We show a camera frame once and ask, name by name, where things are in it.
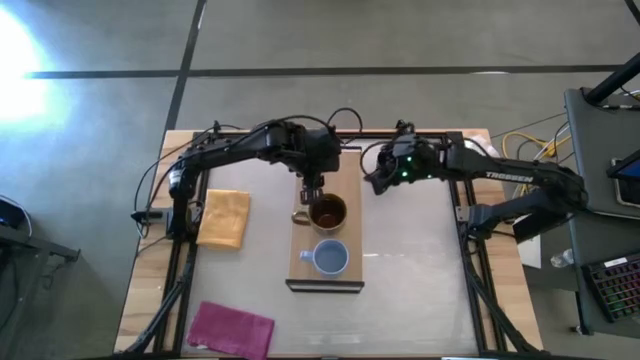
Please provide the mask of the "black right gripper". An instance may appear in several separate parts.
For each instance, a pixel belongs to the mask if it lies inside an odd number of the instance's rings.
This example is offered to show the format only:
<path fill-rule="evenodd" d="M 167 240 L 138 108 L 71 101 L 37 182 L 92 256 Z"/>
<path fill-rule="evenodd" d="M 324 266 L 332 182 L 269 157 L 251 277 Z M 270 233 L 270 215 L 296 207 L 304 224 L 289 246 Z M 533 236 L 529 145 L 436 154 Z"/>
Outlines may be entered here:
<path fill-rule="evenodd" d="M 382 195 L 394 181 L 445 180 L 447 146 L 432 143 L 416 134 L 400 135 L 393 140 L 392 170 L 388 163 L 377 163 L 375 169 L 364 175 L 370 181 L 375 195 Z"/>

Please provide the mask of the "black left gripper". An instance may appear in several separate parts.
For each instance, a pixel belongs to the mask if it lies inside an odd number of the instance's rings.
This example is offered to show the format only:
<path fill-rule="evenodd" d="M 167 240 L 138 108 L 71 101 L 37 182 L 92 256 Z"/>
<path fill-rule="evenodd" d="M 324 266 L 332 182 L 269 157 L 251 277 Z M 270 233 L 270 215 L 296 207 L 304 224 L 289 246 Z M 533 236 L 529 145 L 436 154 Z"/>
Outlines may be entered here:
<path fill-rule="evenodd" d="M 307 129 L 292 122 L 285 125 L 288 143 L 280 150 L 279 161 L 299 176 L 304 176 L 301 179 L 300 203 L 307 205 L 323 196 L 323 173 L 339 170 L 341 143 L 332 127 Z"/>

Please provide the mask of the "brown mug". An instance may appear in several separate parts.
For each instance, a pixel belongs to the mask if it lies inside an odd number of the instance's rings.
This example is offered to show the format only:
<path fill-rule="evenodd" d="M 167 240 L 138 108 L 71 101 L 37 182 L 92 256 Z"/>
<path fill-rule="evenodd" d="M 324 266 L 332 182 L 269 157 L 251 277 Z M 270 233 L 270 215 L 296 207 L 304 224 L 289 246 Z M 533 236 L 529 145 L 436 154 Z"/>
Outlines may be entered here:
<path fill-rule="evenodd" d="M 345 201 L 336 194 L 326 193 L 309 205 L 291 215 L 296 225 L 309 226 L 320 234 L 338 232 L 346 223 L 347 206 Z"/>

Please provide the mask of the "wooden tray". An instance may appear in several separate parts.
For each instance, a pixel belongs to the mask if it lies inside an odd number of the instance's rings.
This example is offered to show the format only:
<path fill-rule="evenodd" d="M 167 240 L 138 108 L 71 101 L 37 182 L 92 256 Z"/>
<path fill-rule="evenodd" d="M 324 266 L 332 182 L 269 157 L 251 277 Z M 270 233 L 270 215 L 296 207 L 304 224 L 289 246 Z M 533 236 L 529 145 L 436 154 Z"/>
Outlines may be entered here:
<path fill-rule="evenodd" d="M 360 155 L 359 146 L 343 150 L 339 171 L 324 174 L 324 194 L 335 194 L 346 203 L 342 227 L 336 233 L 321 234 L 311 225 L 292 224 L 289 276 L 285 283 L 293 292 L 357 294 L 364 288 Z M 300 258 L 302 251 L 312 251 L 326 238 L 340 240 L 349 251 L 349 263 L 334 278 L 322 275 L 311 262 Z"/>

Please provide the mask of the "blue ceramic mug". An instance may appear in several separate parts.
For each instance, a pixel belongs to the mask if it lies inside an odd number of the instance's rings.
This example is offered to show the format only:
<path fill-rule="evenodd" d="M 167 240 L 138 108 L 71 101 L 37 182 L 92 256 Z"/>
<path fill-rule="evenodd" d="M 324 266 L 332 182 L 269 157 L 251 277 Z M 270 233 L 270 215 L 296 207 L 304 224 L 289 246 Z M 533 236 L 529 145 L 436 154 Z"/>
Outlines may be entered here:
<path fill-rule="evenodd" d="M 349 265 L 350 253 L 343 242 L 337 239 L 325 239 L 312 250 L 301 251 L 299 259 L 311 264 L 323 277 L 336 278 Z"/>

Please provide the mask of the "yellow folded cloth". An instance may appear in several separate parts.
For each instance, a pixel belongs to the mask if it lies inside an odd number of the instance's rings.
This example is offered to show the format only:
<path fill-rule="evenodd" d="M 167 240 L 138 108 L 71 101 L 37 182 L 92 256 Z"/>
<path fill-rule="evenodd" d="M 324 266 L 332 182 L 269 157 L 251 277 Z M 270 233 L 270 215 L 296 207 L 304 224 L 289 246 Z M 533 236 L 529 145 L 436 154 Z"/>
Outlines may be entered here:
<path fill-rule="evenodd" d="M 239 251 L 249 210 L 248 192 L 208 189 L 196 244 L 214 250 Z"/>

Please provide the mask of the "magenta folded cloth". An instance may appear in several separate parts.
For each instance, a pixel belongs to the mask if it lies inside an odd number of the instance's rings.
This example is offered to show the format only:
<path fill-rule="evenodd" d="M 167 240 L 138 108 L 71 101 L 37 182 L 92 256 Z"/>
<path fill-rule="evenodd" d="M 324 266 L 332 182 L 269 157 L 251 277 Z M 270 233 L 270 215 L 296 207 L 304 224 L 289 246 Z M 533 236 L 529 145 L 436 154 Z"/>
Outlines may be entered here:
<path fill-rule="evenodd" d="M 275 321 L 261 315 L 201 302 L 187 334 L 192 347 L 248 360 L 266 360 Z"/>

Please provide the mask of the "white paper sheet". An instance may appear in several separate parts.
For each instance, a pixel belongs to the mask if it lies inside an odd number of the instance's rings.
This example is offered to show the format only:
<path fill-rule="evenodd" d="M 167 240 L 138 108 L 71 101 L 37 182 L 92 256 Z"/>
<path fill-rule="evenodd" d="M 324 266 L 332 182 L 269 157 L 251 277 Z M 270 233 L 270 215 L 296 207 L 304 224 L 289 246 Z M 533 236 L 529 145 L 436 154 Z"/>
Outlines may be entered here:
<path fill-rule="evenodd" d="M 542 267 L 540 235 L 518 243 L 517 249 L 521 259 L 521 263 L 524 266 L 535 269 L 540 269 Z"/>

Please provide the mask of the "clear plastic bottle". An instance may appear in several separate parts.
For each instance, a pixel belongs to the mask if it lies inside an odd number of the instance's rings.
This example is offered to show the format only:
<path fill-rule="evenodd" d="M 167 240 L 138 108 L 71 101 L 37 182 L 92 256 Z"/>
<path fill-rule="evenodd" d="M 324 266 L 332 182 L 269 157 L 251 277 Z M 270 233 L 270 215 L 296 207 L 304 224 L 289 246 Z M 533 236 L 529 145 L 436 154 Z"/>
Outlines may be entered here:
<path fill-rule="evenodd" d="M 550 264 L 554 268 L 565 268 L 575 264 L 573 250 L 568 248 L 560 253 L 554 254 L 550 258 Z"/>

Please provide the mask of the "grey side table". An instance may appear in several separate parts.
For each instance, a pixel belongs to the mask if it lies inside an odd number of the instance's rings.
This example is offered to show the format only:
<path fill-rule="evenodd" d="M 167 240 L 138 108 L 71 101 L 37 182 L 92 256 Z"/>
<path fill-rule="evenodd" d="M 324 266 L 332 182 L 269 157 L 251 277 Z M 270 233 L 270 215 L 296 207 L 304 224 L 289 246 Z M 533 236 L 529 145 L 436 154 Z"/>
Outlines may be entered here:
<path fill-rule="evenodd" d="M 640 205 L 619 203 L 615 182 L 607 176 L 612 160 L 640 150 L 640 110 L 593 106 L 580 89 L 566 90 L 564 101 L 577 169 L 589 197 L 588 211 L 569 221 L 581 325 L 589 331 L 640 339 L 640 315 L 608 322 L 582 269 L 640 253 Z"/>

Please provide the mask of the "black tablet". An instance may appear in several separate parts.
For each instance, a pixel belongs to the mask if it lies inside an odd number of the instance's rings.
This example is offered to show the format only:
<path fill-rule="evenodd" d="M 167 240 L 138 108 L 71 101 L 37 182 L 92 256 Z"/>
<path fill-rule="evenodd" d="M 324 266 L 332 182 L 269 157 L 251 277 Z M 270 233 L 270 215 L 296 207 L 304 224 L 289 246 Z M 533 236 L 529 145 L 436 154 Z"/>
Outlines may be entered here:
<path fill-rule="evenodd" d="M 625 158 L 613 158 L 606 174 L 613 180 L 617 202 L 640 208 L 640 149 Z"/>

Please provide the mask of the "black pole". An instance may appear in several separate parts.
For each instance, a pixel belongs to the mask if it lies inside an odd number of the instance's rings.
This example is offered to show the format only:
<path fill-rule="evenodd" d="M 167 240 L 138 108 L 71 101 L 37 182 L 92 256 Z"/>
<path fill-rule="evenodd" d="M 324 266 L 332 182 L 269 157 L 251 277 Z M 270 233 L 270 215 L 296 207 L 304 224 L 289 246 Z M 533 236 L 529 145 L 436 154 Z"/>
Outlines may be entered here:
<path fill-rule="evenodd" d="M 640 74 L 640 52 L 591 89 L 585 95 L 585 101 L 591 105 L 599 105 L 638 74 Z"/>

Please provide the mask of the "black box with coloured keys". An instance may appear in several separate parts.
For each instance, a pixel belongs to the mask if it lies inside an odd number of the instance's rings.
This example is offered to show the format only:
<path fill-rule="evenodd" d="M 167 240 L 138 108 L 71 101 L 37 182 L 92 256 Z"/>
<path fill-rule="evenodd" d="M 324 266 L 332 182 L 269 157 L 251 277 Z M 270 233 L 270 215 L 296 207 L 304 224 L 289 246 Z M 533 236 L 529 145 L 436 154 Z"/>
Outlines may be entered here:
<path fill-rule="evenodd" d="M 587 264 L 582 270 L 608 322 L 640 316 L 640 253 Z"/>

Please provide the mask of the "black aluminium table frame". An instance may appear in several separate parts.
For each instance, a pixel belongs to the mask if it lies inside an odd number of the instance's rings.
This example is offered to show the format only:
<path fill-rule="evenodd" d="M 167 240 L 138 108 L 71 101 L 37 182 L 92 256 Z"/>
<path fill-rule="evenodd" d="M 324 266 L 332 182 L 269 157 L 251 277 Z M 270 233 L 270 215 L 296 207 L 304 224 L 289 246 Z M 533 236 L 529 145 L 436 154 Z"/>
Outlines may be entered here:
<path fill-rule="evenodd" d="M 171 162 L 177 159 L 189 144 L 188 140 L 195 139 L 205 130 L 168 130 L 161 148 L 159 171 L 166 170 Z M 445 129 L 445 130 L 420 130 L 421 133 L 446 133 L 460 132 L 463 135 L 479 136 L 483 141 L 489 140 L 487 129 Z M 502 202 L 505 196 L 501 185 L 488 180 L 474 180 L 473 183 L 462 182 L 450 185 L 450 193 L 455 204 L 470 205 L 476 200 L 488 204 Z M 164 234 L 165 225 L 150 225 L 150 235 L 145 240 L 140 240 L 138 250 L 143 246 L 151 245 L 159 236 Z M 516 242 L 509 237 L 510 225 L 500 225 L 500 234 L 488 240 L 488 244 L 478 245 L 477 253 L 469 255 L 474 268 L 483 279 L 483 284 L 491 292 L 491 296 L 500 305 L 505 315 L 512 322 L 516 330 L 537 349 L 542 349 L 542 340 L 538 322 L 535 317 L 533 304 L 521 259 L 517 251 Z M 144 254 L 138 255 L 134 261 L 132 277 L 129 283 L 125 300 L 123 315 L 120 320 L 114 354 L 124 352 L 133 345 L 142 334 L 144 328 L 151 322 L 154 314 L 159 310 L 171 287 L 177 281 L 179 272 L 184 270 L 189 253 L 194 257 L 198 251 L 195 245 L 189 243 L 175 243 L 170 240 L 160 240 L 156 245 L 150 246 L 146 252 L 153 252 L 150 257 L 144 258 Z M 481 326 L 485 336 L 486 348 L 490 350 L 507 349 L 515 352 L 515 345 L 508 339 L 506 332 L 499 328 L 498 320 L 490 311 L 484 301 L 473 290 L 471 298 L 472 315 L 476 311 L 481 320 L 475 325 Z M 178 333 L 184 333 L 186 325 L 187 300 L 191 293 L 177 298 L 166 318 L 160 322 L 156 332 L 151 338 L 150 344 L 144 353 L 154 354 L 178 354 Z"/>

